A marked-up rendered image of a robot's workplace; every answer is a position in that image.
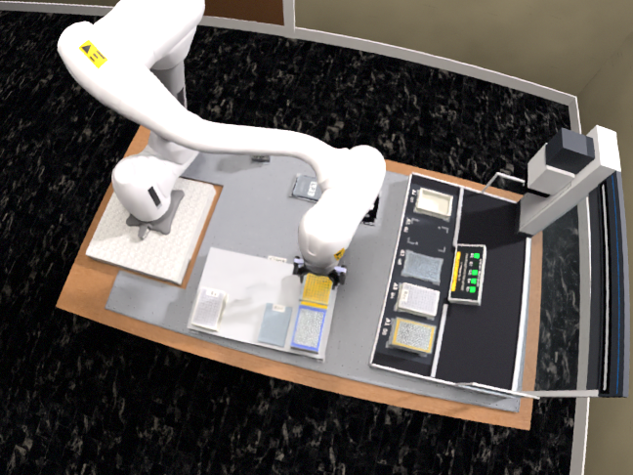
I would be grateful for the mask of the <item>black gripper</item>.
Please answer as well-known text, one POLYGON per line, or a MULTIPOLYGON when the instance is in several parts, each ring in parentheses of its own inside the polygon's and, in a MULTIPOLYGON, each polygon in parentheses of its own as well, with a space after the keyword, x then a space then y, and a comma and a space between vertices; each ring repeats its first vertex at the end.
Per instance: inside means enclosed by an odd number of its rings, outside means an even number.
POLYGON ((295 256, 294 259, 294 263, 293 263, 293 271, 292 271, 292 275, 297 275, 300 277, 300 283, 303 283, 303 279, 304 276, 307 274, 312 274, 314 276, 317 277, 326 277, 329 278, 333 284, 332 284, 332 289, 334 290, 335 286, 337 286, 338 284, 345 284, 345 279, 346 279, 346 268, 347 266, 343 265, 343 266, 339 266, 339 267, 335 267, 332 271, 325 273, 325 274, 318 274, 315 272, 312 272, 311 270, 309 270, 306 265, 304 264, 302 258, 300 258, 299 256, 295 256), (304 266, 301 266, 304 265, 304 266), (338 273, 336 273, 336 272, 338 273))

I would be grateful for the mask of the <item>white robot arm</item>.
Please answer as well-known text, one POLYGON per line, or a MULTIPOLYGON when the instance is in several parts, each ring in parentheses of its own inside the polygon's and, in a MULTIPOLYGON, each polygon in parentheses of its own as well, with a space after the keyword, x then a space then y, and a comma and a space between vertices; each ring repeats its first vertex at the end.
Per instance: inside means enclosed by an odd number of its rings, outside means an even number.
POLYGON ((378 196, 385 160, 369 146, 338 150, 305 134, 219 124, 187 111, 184 58, 204 7, 204 0, 121 0, 94 25, 75 23, 59 39, 72 77, 150 130, 143 151, 112 172, 114 192, 131 213, 126 224, 140 225, 138 238, 150 230, 169 235, 185 196, 173 186, 199 152, 294 157, 314 169, 322 192, 300 222, 299 248, 309 270, 328 273, 378 196))

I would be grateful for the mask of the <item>black flat nest plate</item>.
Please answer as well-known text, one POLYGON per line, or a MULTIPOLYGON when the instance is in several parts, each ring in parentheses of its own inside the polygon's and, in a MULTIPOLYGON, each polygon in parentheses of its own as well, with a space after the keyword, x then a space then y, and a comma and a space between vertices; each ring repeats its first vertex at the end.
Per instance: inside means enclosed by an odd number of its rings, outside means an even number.
POLYGON ((366 224, 366 225, 376 226, 381 193, 382 192, 378 193, 378 196, 374 200, 373 205, 360 221, 361 223, 366 224))

